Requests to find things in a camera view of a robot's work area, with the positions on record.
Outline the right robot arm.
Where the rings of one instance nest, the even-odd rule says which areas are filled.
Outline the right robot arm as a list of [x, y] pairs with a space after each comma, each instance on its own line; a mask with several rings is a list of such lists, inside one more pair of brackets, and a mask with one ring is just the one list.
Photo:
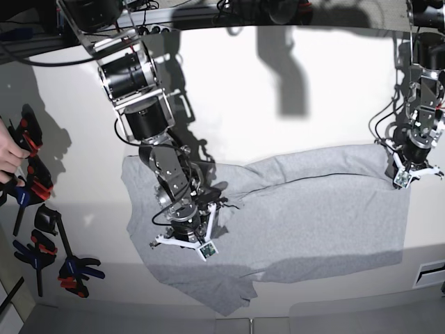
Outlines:
[[156, 199], [167, 231], [153, 246], [197, 249], [210, 244], [220, 191], [205, 186], [188, 146], [170, 135], [175, 125], [154, 60], [144, 45], [126, 1], [58, 1], [58, 8], [97, 71], [116, 116], [122, 141], [137, 147], [156, 175]]

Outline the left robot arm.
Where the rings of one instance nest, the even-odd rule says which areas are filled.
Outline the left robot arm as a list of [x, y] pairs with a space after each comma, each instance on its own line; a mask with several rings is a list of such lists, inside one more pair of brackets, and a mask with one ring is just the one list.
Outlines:
[[406, 189], [425, 175], [444, 177], [440, 167], [429, 163], [428, 155], [444, 133], [444, 2], [408, 1], [410, 23], [406, 87], [398, 87], [389, 103], [395, 116], [391, 136], [380, 134], [386, 116], [369, 127], [375, 143], [390, 155], [388, 168], [393, 185]]

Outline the person's bare hand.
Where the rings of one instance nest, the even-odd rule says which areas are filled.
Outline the person's bare hand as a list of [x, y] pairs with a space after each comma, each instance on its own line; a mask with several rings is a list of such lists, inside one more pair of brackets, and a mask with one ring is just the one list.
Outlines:
[[21, 149], [13, 138], [11, 137], [8, 129], [4, 125], [3, 120], [1, 120], [1, 183], [6, 184], [9, 182], [13, 175], [17, 172], [19, 167], [22, 165], [23, 160], [29, 157], [30, 152]]

